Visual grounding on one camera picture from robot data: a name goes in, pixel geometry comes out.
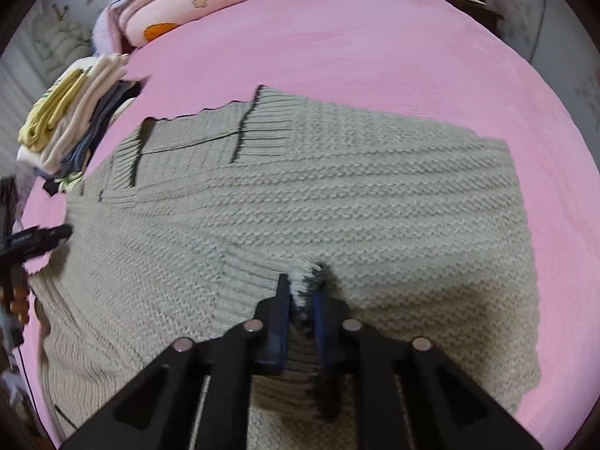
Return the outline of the person's left hand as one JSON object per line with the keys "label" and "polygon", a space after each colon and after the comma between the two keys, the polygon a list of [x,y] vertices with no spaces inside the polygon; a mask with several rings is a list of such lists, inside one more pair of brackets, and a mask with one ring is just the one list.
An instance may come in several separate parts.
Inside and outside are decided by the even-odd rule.
{"label": "person's left hand", "polygon": [[27,280],[15,282],[11,288],[1,286],[1,304],[22,326],[30,322],[30,287]]}

